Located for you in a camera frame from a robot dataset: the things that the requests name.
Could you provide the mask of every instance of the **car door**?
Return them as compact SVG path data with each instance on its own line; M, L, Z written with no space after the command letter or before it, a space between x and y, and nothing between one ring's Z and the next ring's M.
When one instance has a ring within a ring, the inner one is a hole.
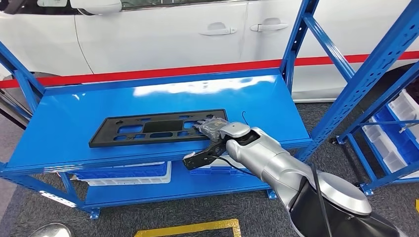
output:
M0 41L29 71L58 76L91 74L77 41L77 10L66 0L49 1L60 6L47 6L42 0L11 0L16 2L21 5L15 11L0 11ZM0 74L5 77L10 72L0 67Z
M238 62L246 1L123 1L123 10L76 16L94 73Z
M370 54L388 31L409 0L320 0L315 19L344 55L355 58ZM249 7L245 43L241 61L281 59L287 45L301 1L257 0ZM255 32L254 24L285 23L287 28ZM419 49L416 40L409 50ZM334 100L346 86L346 81L334 65L325 64L327 54L308 30L294 68L293 99L297 102ZM397 61L395 66L410 62ZM361 63L351 63L357 70Z

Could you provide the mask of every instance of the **silver object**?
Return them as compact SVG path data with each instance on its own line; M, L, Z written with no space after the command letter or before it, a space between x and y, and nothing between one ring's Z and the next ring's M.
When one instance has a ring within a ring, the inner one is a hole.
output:
M52 223L37 229L29 237L74 237L74 234L67 226Z
M292 157L280 143L258 127L233 122L220 129L220 136L241 137L253 130L260 137L247 145L229 139L226 149L232 159L243 164L256 177L268 183L289 211L297 199L302 184L307 180L316 189L310 166ZM335 205L358 215L372 212L370 203L362 191L348 181L333 174L317 171L322 196Z

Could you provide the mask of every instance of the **black plastic panel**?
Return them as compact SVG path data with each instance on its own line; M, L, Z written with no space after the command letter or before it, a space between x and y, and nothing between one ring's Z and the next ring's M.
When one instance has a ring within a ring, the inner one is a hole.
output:
M394 225L371 213L360 216L348 213L324 198L333 237L398 237ZM328 237L316 191L306 182L291 210L295 227L305 237Z
M106 118L89 147L206 140L192 125L216 116L227 120L225 110L206 110Z

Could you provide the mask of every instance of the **black cable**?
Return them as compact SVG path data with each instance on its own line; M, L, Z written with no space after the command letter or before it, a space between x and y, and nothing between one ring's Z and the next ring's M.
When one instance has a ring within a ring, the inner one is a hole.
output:
M317 177L316 166L313 163L311 163L310 166L311 166L311 171L313 172L314 183L316 184L316 191L317 191L317 196L319 197L323 220L325 221L326 229L328 231L329 237L332 237L332 230L330 229L330 223L327 217L325 202L323 201L322 191L320 190L319 177Z
M242 117L243 117L243 120L245 121L245 123L248 125L248 122L246 121L246 119L245 119L245 113L246 113L246 111L243 111L242 112Z
M223 160L223 161L227 162L227 164L229 164L231 167L235 168L236 170L241 171L241 172L243 172L243 173L245 173L245 174L248 174L248 175L255 176L254 174L252 174L252 173L250 173L250 172L247 172L247 171L245 171L245 170L243 170L243 169L240 169L240 168L235 167L234 165L232 165L232 163L230 163L227 159L225 159L225 158L223 158L223 157L216 157L216 156L212 156L212 158L216 158L216 159Z

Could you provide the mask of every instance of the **robotic arm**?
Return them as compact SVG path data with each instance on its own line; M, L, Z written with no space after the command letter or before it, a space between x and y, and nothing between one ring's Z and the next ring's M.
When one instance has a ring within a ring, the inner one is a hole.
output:
M292 157L278 141L257 127L213 118L197 128L211 140L209 148L188 155L188 169L210 164L227 151L263 182L268 183L288 211L291 224L302 237L329 237L322 218L323 199L330 233L334 237L405 237L394 225L372 212L357 187L333 174L317 171Z

